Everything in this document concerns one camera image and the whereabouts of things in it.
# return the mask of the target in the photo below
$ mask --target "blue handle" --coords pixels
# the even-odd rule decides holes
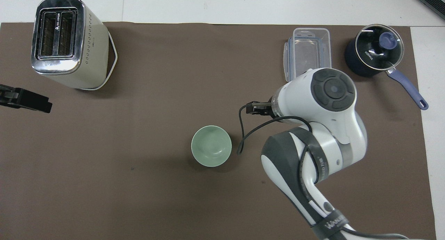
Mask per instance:
[[[411,96],[411,98],[416,102],[417,106],[421,108],[421,110],[428,109],[428,103],[425,99],[420,95],[417,88],[413,85],[413,83],[399,70],[394,69],[391,73],[388,73],[388,77],[392,78],[399,82],[403,88],[407,91],[407,93]]]

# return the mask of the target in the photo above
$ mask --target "plastic container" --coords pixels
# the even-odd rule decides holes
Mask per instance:
[[[329,31],[325,28],[296,28],[284,44],[283,67],[288,82],[308,69],[332,67]]]

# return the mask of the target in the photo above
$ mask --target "black strap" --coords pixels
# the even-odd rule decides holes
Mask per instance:
[[[341,231],[343,226],[348,223],[348,219],[343,216],[340,210],[334,210],[311,228],[318,239],[325,239]]]
[[[329,176],[329,164],[327,163],[326,155],[315,136],[310,131],[300,127],[290,129],[289,132],[297,136],[305,145],[307,145],[310,153],[314,157],[318,172],[315,183],[325,180]]]

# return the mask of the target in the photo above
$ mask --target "blue lid knob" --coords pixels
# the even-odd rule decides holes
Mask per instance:
[[[394,37],[394,34],[391,32],[384,32],[379,37],[379,45],[382,48],[392,50],[397,47],[398,44],[397,38]]]

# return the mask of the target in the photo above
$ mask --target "bowl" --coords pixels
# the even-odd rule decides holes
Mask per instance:
[[[208,125],[195,133],[191,148],[198,163],[206,167],[216,167],[229,158],[232,152],[232,141],[223,128]]]

